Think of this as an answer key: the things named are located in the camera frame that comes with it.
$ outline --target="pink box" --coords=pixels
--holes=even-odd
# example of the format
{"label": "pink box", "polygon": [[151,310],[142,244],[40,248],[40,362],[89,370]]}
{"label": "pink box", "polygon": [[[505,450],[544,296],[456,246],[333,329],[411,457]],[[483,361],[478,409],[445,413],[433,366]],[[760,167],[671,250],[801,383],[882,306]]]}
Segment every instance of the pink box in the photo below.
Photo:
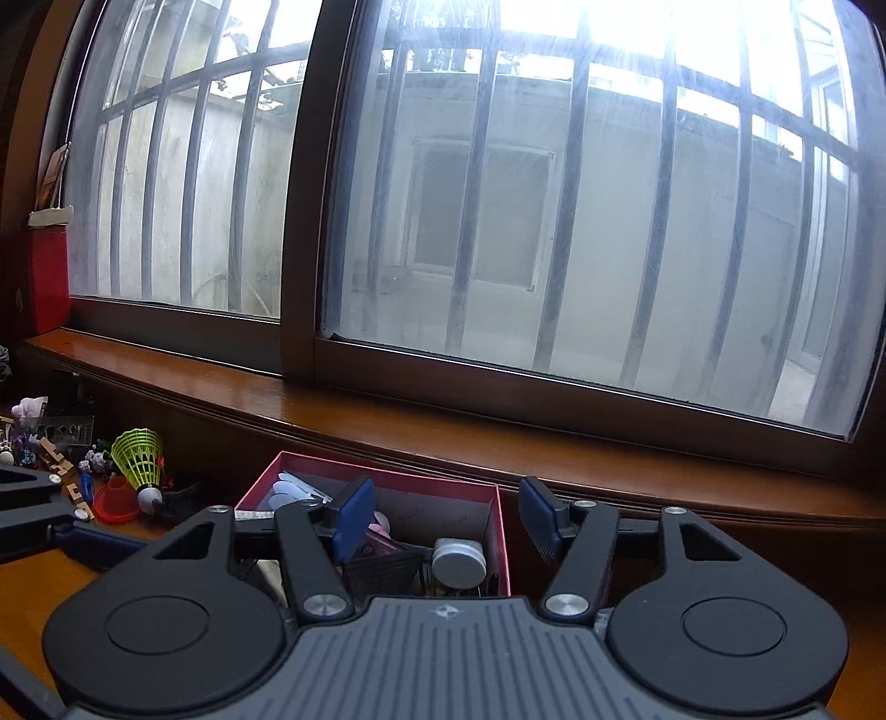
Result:
{"label": "pink box", "polygon": [[376,507],[391,522],[391,536],[433,547],[440,537],[460,537],[483,545],[486,580],[498,575],[501,597],[510,595],[508,552],[498,486],[395,473],[372,467],[281,452],[237,504],[238,510],[269,510],[268,496],[281,472],[292,473],[335,496],[352,480],[372,478]]}

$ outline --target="silver screw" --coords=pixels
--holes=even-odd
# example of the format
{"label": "silver screw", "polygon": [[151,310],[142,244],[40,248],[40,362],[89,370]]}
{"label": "silver screw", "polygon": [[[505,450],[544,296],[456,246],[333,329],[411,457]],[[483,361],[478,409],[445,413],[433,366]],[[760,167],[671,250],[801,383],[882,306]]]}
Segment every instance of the silver screw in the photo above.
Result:
{"label": "silver screw", "polygon": [[571,592],[561,592],[559,595],[551,595],[545,600],[545,608],[548,612],[563,617],[573,617],[587,612],[591,607],[587,600],[580,595],[573,595]]}
{"label": "silver screw", "polygon": [[343,613],[347,608],[347,603],[339,595],[320,593],[305,600],[302,608],[306,613],[315,617],[332,617]]}

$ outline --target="window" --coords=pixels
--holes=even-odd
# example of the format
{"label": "window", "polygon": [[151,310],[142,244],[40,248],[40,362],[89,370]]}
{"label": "window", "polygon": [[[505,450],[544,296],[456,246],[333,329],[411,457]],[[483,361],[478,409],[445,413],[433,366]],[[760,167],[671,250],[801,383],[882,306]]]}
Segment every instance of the window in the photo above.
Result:
{"label": "window", "polygon": [[83,307],[280,318],[320,382],[837,462],[886,299],[849,0],[329,2],[111,0],[67,175]]}

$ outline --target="box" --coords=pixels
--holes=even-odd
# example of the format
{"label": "box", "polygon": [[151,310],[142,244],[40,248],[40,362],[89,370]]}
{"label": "box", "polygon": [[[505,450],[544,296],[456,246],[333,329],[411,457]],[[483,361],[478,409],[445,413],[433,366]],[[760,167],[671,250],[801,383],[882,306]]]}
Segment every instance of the box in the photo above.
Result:
{"label": "box", "polygon": [[269,510],[268,496],[284,471],[333,497],[352,480],[372,478],[376,508],[391,522],[394,540],[428,547],[440,537],[476,540],[483,545],[486,556],[488,594],[510,595],[508,553],[496,485],[395,473],[281,452],[249,488],[237,509]]}
{"label": "box", "polygon": [[67,232],[64,225],[0,238],[0,341],[33,337],[67,322]]}

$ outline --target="window sill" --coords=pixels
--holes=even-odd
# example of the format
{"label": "window sill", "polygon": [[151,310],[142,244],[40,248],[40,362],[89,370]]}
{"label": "window sill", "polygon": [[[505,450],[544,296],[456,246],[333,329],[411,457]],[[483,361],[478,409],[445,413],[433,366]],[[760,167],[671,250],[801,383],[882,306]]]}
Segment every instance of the window sill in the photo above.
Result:
{"label": "window sill", "polygon": [[306,387],[65,329],[19,350],[199,416],[374,464],[511,488],[531,473],[567,496],[637,510],[679,504],[723,520],[886,529],[886,498],[875,491],[797,473]]}

